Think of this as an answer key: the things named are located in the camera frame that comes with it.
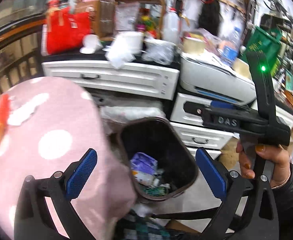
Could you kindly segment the black sleeve forearm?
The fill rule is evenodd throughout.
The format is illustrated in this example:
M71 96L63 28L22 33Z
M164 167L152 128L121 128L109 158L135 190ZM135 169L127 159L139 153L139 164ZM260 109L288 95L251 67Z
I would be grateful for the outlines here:
M293 164L290 177L281 187L273 189L278 211L279 238L293 239Z

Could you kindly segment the right hand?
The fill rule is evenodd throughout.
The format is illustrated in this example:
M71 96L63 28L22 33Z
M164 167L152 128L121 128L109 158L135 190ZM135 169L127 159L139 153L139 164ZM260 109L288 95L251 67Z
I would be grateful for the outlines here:
M291 175L290 155L287 150L281 146L257 145L255 151L263 159L274 163L273 176L270 181L271 188L283 186ZM255 173L252 170L252 163L245 154L240 140L236 146L236 153L239 154L241 175L247 179L254 179Z

